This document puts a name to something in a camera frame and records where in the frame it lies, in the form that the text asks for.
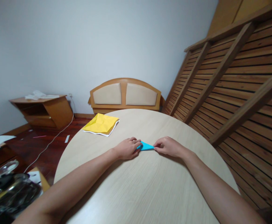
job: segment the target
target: wooden slatted wall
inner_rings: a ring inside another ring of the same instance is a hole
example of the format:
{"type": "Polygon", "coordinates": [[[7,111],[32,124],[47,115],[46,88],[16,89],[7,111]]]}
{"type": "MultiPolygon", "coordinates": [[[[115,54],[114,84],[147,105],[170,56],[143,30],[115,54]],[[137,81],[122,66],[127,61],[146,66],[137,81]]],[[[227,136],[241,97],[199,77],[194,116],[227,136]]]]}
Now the wooden slatted wall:
{"type": "Polygon", "coordinates": [[[201,52],[202,48],[199,48],[193,52],[188,52],[188,54],[185,57],[185,60],[181,66],[181,69],[176,77],[175,82],[172,85],[171,91],[166,99],[166,104],[164,107],[164,113],[170,115],[177,99],[179,98],[181,94],[181,89],[185,85],[188,75],[183,74],[184,71],[187,73],[190,73],[190,71],[193,68],[194,63],[196,62],[199,54],[201,52]]]}
{"type": "Polygon", "coordinates": [[[226,29],[223,38],[206,40],[203,48],[193,45],[178,74],[185,80],[165,113],[209,140],[242,197],[263,209],[272,206],[272,14],[250,21],[240,32],[226,29]]]}

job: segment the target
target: forearm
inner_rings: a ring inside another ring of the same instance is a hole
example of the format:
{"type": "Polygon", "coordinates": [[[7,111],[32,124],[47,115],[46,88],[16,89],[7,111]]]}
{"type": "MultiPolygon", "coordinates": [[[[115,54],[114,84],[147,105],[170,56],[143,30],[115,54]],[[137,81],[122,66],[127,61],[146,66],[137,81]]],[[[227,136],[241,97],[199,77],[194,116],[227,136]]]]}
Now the forearm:
{"type": "Polygon", "coordinates": [[[30,223],[40,220],[33,216],[50,216],[55,223],[59,222],[62,216],[70,210],[93,186],[98,178],[117,160],[117,156],[108,150],[104,154],[94,158],[80,167],[73,170],[64,178],[55,183],[40,198],[32,203],[17,219],[23,217],[30,223]]]}
{"type": "Polygon", "coordinates": [[[195,153],[187,149],[182,153],[181,158],[221,224],[265,223],[256,211],[195,153]]]}

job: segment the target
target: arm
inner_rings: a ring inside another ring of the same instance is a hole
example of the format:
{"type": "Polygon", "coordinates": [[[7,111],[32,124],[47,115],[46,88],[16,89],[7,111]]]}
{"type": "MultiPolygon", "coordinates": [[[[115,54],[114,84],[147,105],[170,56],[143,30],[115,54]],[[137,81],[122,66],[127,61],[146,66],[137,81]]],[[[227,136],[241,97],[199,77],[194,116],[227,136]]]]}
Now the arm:
{"type": "Polygon", "coordinates": [[[191,150],[170,137],[154,144],[159,153],[180,157],[187,165],[202,195],[221,224],[265,223],[253,208],[191,150]]]}
{"type": "Polygon", "coordinates": [[[140,141],[128,138],[74,169],[25,209],[13,224],[58,223],[115,161],[136,157],[140,141]]]}

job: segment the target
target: blue origami paper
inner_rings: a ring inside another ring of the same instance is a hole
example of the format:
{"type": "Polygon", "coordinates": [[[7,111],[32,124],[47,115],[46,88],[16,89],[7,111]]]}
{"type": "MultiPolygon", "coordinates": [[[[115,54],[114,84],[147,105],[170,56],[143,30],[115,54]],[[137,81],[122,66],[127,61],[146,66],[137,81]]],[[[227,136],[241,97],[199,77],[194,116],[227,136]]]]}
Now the blue origami paper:
{"type": "Polygon", "coordinates": [[[154,149],[153,146],[141,141],[142,145],[141,146],[138,146],[137,149],[140,149],[140,151],[146,151],[146,150],[152,150],[154,149]]]}

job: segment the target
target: yellow origami paper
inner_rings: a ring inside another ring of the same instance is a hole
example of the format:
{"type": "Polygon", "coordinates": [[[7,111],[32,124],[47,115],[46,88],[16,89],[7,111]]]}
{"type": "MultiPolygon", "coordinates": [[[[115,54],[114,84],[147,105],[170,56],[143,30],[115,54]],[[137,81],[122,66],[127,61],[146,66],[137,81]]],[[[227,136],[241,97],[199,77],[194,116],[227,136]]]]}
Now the yellow origami paper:
{"type": "Polygon", "coordinates": [[[97,114],[82,130],[96,133],[108,133],[116,123],[118,118],[104,114],[97,114]]]}

